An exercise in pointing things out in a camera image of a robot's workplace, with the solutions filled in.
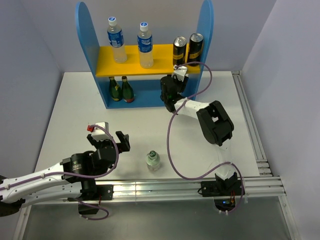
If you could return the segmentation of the green glass bottle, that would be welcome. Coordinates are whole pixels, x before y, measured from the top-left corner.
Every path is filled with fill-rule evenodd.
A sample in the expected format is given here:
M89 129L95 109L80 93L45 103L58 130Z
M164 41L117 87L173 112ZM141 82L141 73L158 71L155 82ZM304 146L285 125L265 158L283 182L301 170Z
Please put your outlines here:
M128 82L128 78L126 76L122 76L121 80L122 98L126 103L132 103L135 100L134 90Z
M115 101L119 102L122 100L122 90L118 82L115 80L114 76L109 76L109 87L108 91L110 97Z

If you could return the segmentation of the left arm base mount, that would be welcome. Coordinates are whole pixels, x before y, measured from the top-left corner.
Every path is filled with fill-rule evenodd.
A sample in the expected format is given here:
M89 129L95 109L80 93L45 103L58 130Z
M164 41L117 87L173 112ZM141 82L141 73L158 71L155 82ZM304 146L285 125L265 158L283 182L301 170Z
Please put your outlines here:
M88 196L80 196L76 199L68 198L70 202L77 202L78 213L84 216L96 215L101 207L102 201L111 201L113 199L114 186L112 184L97 185L94 193Z

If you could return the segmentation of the clear glass bottle front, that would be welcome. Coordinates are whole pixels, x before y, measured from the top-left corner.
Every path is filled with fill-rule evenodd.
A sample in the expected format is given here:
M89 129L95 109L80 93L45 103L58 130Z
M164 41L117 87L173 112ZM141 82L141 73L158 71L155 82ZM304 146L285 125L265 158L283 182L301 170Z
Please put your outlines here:
M160 157L156 151L151 150L147 154L146 165L150 171L157 171L160 168Z

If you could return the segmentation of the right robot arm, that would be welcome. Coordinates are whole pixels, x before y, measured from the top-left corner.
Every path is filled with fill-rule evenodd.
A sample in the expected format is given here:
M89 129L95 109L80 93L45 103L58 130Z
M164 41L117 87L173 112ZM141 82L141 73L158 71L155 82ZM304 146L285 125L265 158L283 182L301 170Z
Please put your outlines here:
M196 119L199 122L200 129L205 140L220 147L224 152L230 149L230 140L235 129L234 124L224 109L221 102L215 100L211 103L204 103L191 100L190 97L184 97L181 93L185 90L188 77L180 81L177 76L167 75L160 79L161 95L160 99L164 102L166 109L172 113L169 121L166 135L166 149L169 162L174 172L182 179L197 181L205 178L217 169L222 169L215 174L214 196L234 196L238 194L243 197L245 187L242 174L239 168L230 161L224 161L213 167L208 172L198 177L186 177L182 175L175 167L170 152L170 130L173 120L178 115L183 115Z

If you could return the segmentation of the green glass bottle front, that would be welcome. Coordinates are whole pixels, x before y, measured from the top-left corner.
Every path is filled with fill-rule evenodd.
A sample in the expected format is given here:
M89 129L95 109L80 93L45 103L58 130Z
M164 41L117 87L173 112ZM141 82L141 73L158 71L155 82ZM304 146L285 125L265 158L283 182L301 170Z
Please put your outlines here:
M128 78L126 76L122 76L121 80L122 98L126 103L132 103L135 100L134 90L128 82Z

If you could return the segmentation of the Pocari Sweat bottle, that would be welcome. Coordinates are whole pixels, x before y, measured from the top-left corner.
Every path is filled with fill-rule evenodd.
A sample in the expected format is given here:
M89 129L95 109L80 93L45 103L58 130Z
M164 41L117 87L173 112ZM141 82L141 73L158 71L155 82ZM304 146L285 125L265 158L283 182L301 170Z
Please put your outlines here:
M127 53L122 28L114 16L108 18L108 24L107 35L112 47L113 59L118 64L124 63L127 61Z
M144 69L151 68L153 59L153 35L147 22L141 22L137 34L137 46L140 66Z

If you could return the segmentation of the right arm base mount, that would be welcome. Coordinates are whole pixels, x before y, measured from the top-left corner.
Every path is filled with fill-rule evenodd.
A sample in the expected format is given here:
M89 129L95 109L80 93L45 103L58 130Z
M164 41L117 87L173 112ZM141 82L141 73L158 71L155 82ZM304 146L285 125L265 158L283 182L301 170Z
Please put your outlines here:
M221 180L216 178L213 181L202 181L197 193L204 198L212 197L214 206L219 213L228 214L236 209L245 196L245 188L239 179Z

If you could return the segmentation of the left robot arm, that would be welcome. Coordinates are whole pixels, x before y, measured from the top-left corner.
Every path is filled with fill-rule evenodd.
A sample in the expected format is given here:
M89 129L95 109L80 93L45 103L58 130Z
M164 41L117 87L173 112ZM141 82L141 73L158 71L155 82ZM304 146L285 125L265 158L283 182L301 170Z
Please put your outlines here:
M0 215L13 215L21 208L51 199L97 200L96 179L116 166L119 154L130 151L129 135L116 132L118 143L105 135L87 140L95 150L75 153L44 170L21 177L0 178Z

